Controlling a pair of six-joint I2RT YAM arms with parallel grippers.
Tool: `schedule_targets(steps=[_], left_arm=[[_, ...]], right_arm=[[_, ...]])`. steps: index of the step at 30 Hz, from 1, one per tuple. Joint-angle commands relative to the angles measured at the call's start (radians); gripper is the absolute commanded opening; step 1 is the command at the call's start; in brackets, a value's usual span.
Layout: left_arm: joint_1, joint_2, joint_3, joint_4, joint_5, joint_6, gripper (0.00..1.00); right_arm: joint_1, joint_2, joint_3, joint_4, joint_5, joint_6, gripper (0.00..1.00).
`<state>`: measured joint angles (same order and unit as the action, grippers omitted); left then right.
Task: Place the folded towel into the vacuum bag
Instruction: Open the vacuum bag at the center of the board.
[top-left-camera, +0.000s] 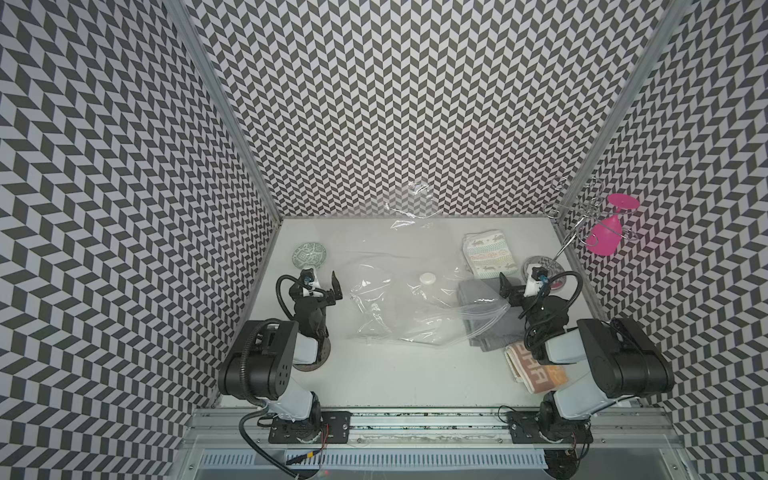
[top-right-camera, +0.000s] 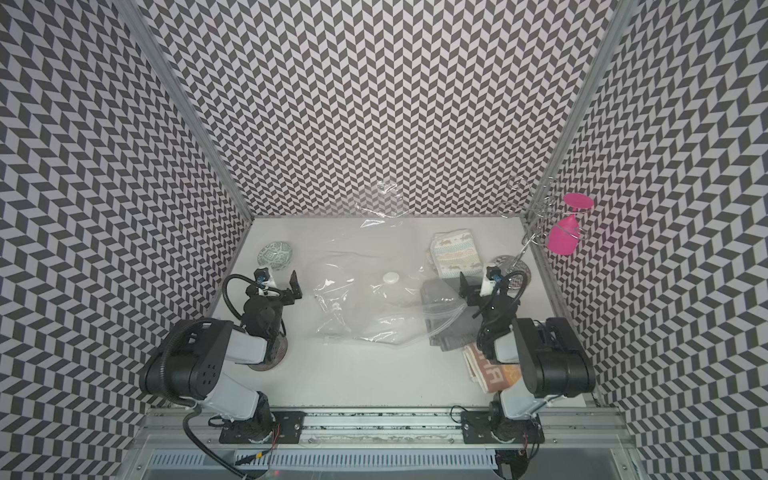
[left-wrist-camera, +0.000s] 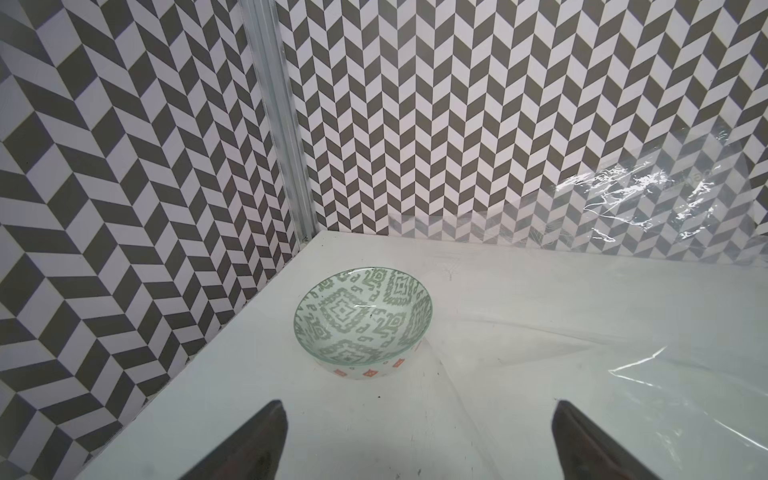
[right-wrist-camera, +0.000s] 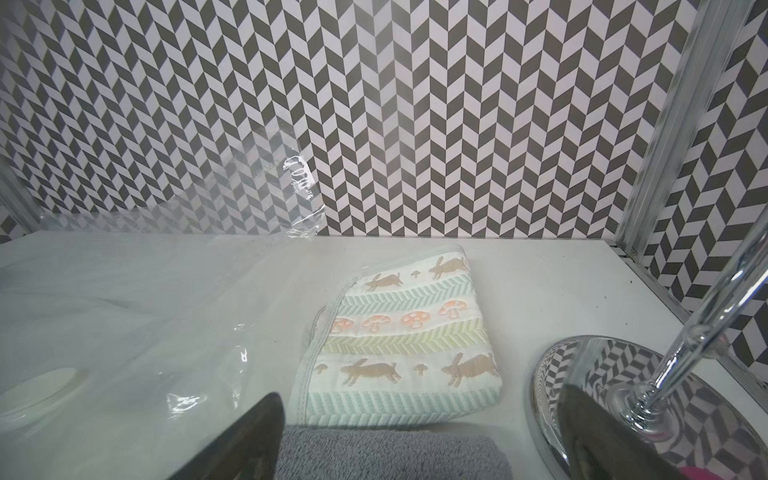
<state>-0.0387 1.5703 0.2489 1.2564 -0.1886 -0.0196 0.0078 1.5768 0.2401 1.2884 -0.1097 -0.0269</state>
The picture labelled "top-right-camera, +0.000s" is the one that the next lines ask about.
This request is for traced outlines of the grey towel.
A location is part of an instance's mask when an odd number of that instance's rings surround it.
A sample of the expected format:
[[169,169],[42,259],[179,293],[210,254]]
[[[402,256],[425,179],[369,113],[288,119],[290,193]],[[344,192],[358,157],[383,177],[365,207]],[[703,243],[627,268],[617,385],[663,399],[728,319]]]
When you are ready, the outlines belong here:
[[460,294],[458,278],[435,278],[420,288],[429,343],[442,352],[461,349],[476,341],[481,318],[474,318],[477,306],[470,306]]

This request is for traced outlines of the clear plastic vacuum bag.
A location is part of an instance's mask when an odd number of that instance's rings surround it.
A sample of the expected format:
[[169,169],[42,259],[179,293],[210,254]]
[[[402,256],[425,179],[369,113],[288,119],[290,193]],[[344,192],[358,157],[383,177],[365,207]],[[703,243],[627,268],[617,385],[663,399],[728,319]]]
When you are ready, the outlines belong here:
[[426,341],[422,284],[440,278],[399,183],[378,181],[315,208],[306,293],[328,343],[401,347]]

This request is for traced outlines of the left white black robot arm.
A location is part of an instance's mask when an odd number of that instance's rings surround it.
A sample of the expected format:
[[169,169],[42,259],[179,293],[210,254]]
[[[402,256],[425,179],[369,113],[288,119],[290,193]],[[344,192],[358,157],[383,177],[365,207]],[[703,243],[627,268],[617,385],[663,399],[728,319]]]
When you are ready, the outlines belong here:
[[276,440],[279,423],[267,395],[227,375],[224,367],[265,372],[282,362],[288,350],[283,312],[302,298],[295,271],[285,289],[268,267],[250,276],[228,275],[221,299],[234,319],[177,322],[141,370],[140,389],[176,405],[211,410],[221,420],[223,442]]

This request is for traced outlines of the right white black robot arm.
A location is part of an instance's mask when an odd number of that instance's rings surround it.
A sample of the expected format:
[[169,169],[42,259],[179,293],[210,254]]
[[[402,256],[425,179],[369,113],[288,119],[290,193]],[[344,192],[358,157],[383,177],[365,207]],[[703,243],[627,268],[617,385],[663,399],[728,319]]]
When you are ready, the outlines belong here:
[[488,410],[463,411],[460,425],[466,444],[541,445],[545,441],[539,412],[553,401],[590,393],[596,386],[593,364],[569,321],[540,321],[517,315],[528,275],[487,270],[488,292],[459,276],[459,295],[475,307],[480,320],[474,347],[494,366],[512,366],[521,378],[493,394]]

